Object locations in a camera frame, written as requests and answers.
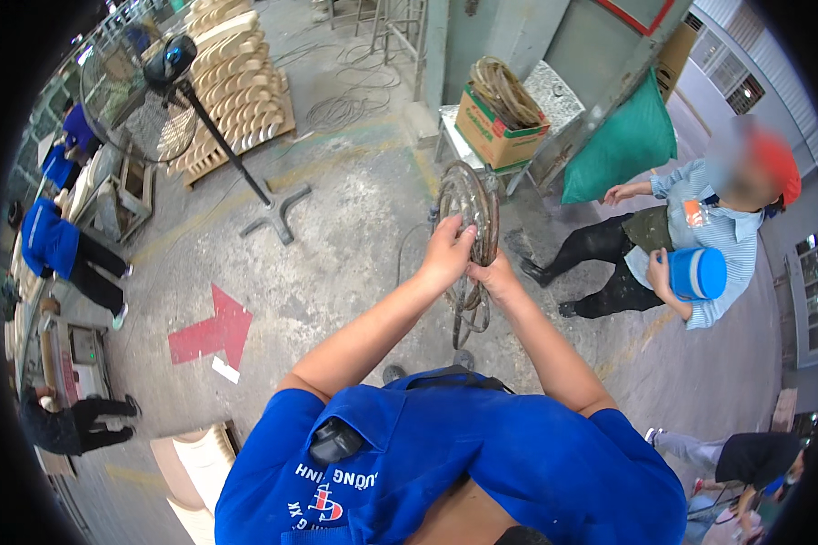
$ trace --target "hair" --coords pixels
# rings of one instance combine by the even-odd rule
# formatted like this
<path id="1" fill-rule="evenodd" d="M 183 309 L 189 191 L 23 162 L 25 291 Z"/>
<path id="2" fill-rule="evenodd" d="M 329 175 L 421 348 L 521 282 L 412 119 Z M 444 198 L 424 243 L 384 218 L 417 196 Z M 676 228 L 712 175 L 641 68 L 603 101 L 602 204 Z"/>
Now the hair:
<path id="1" fill-rule="evenodd" d="M 784 193 L 779 195 L 779 198 L 775 200 L 772 204 L 767 204 L 763 207 L 763 218 L 764 220 L 768 220 L 769 218 L 774 218 L 778 215 L 779 212 L 785 211 L 785 195 Z"/>
<path id="2" fill-rule="evenodd" d="M 13 231 L 17 231 L 22 225 L 24 218 L 24 207 L 21 201 L 13 201 L 10 203 L 10 210 L 6 212 L 6 223 L 10 224 Z"/>

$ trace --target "black shirt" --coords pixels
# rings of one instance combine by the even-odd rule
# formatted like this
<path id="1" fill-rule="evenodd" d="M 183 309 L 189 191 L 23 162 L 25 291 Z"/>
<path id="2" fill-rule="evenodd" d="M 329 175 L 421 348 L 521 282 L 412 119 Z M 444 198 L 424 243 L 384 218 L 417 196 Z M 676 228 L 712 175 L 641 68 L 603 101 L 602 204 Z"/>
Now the black shirt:
<path id="1" fill-rule="evenodd" d="M 715 480 L 742 481 L 764 490 L 786 474 L 800 453 L 800 440 L 793 433 L 737 433 L 724 443 Z"/>
<path id="2" fill-rule="evenodd" d="M 32 386 L 22 392 L 20 418 L 25 435 L 34 445 L 55 454 L 82 454 L 72 411 L 46 411 L 39 405 Z"/>

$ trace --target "white paper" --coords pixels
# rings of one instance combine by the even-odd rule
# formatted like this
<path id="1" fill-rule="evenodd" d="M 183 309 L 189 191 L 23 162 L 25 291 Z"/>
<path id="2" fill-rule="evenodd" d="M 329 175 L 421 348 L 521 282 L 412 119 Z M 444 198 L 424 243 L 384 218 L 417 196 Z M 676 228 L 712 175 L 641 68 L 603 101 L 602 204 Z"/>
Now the white paper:
<path id="1" fill-rule="evenodd" d="M 231 367 L 230 365 L 225 364 L 223 361 L 220 360 L 218 356 L 215 356 L 213 358 L 212 368 L 218 371 L 219 375 L 227 378 L 230 382 L 234 384 L 239 384 L 240 372 Z"/>

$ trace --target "green bag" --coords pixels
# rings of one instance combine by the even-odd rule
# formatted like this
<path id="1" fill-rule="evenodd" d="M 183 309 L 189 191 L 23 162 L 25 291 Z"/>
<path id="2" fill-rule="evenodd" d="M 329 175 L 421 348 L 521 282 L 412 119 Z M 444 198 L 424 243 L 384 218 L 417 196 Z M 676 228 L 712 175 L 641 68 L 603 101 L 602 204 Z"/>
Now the green bag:
<path id="1" fill-rule="evenodd" d="M 562 204 L 602 199 L 606 191 L 676 159 L 673 123 L 654 68 L 639 89 L 594 133 L 566 166 Z"/>

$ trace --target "fan base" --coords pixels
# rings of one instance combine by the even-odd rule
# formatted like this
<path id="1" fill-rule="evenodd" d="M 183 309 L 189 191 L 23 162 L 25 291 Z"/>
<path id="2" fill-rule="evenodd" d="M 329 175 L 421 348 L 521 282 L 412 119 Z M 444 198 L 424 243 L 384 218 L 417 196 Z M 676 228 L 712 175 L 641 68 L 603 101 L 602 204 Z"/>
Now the fan base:
<path id="1" fill-rule="evenodd" d="M 241 230 L 240 238 L 249 236 L 257 229 L 269 223 L 275 229 L 275 234 L 279 235 L 279 240 L 282 241 L 282 244 L 288 246 L 294 242 L 294 235 L 291 234 L 288 228 L 285 213 L 288 212 L 289 206 L 304 198 L 312 190 L 308 185 L 302 184 L 285 193 L 272 194 L 266 189 L 262 189 L 262 191 L 267 195 L 267 198 L 269 198 L 270 205 L 264 208 L 262 217 L 254 220 Z"/>

